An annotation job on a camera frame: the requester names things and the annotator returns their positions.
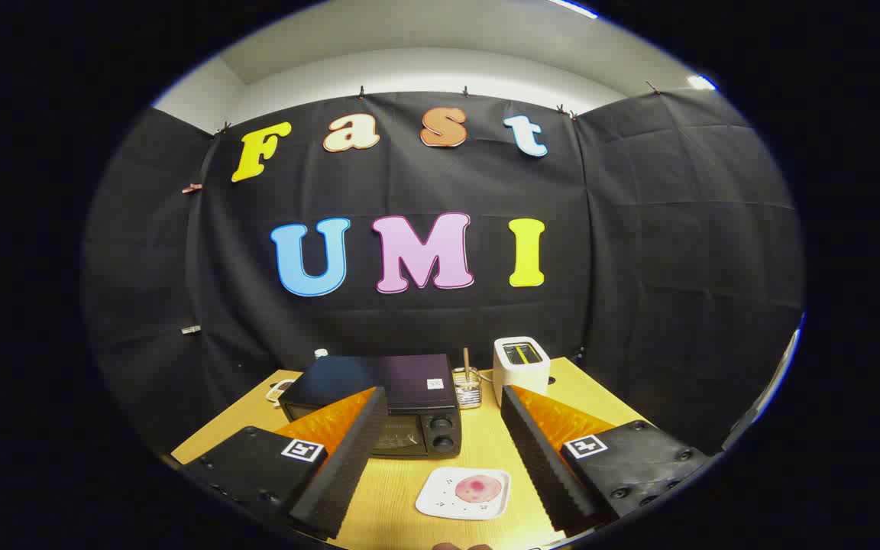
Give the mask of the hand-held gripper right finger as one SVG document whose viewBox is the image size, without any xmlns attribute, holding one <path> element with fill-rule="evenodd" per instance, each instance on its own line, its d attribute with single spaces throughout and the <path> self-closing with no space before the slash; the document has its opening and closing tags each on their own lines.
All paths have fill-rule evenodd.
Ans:
<svg viewBox="0 0 880 550">
<path fill-rule="evenodd" d="M 580 535 L 670 494 L 709 460 L 645 420 L 612 425 L 507 384 L 500 417 L 555 530 Z"/>
</svg>

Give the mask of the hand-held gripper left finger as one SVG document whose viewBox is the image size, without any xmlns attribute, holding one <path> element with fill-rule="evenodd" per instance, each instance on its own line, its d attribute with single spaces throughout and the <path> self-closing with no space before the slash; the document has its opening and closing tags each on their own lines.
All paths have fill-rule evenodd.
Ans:
<svg viewBox="0 0 880 550">
<path fill-rule="evenodd" d="M 370 387 L 276 431 L 237 429 L 180 473 L 267 528 L 335 539 L 386 418 L 387 391 Z"/>
</svg>

